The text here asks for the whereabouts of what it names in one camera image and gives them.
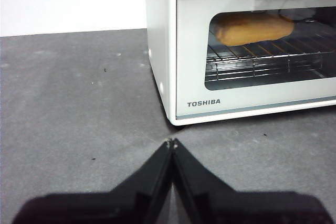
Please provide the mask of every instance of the gray countertop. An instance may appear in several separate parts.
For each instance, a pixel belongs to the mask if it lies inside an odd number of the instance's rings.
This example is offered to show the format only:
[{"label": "gray countertop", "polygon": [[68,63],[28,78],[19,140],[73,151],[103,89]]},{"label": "gray countertop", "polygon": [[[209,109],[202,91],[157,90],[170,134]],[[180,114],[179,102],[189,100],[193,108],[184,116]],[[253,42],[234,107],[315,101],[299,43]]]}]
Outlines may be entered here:
[{"label": "gray countertop", "polygon": [[165,137],[237,190],[313,194],[336,218],[336,106],[176,128],[144,29],[1,42],[2,223],[36,196],[111,190]]}]

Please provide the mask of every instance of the oven rack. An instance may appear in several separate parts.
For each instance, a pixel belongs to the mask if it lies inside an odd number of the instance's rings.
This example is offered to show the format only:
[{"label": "oven rack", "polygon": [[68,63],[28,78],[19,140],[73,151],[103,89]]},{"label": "oven rack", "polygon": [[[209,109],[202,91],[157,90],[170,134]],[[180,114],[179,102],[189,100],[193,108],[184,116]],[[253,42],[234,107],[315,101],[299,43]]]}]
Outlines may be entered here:
[{"label": "oven rack", "polygon": [[274,41],[225,46],[212,32],[205,82],[312,71],[320,78],[323,57],[336,50],[336,33],[319,22],[296,24],[294,32]]}]

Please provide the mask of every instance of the white toaster oven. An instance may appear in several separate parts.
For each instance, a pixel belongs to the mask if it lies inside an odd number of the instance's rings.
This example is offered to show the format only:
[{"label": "white toaster oven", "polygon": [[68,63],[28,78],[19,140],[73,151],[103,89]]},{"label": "white toaster oven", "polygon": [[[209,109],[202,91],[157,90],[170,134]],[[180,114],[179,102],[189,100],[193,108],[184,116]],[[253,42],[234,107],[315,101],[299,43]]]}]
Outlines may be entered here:
[{"label": "white toaster oven", "polygon": [[[336,104],[336,0],[146,0],[167,118],[184,125]],[[289,19],[284,37],[226,45],[228,13]]]}]

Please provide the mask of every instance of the oven window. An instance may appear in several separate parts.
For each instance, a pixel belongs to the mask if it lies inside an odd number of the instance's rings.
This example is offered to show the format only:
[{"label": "oven window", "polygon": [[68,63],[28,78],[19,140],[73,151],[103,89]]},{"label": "oven window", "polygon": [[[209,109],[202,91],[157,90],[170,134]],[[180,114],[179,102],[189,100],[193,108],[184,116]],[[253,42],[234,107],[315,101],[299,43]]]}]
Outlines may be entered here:
[{"label": "oven window", "polygon": [[336,77],[336,7],[221,13],[205,86],[221,90]]}]

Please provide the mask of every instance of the bread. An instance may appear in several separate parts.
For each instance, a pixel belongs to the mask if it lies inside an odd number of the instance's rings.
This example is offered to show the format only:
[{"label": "bread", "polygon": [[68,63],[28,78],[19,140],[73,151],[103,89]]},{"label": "bread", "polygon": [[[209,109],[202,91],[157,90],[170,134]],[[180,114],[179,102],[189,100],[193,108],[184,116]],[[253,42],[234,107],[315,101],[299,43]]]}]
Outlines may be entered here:
[{"label": "bread", "polygon": [[290,35],[294,23],[267,13],[232,13],[215,18],[214,34],[227,46],[239,46]]}]

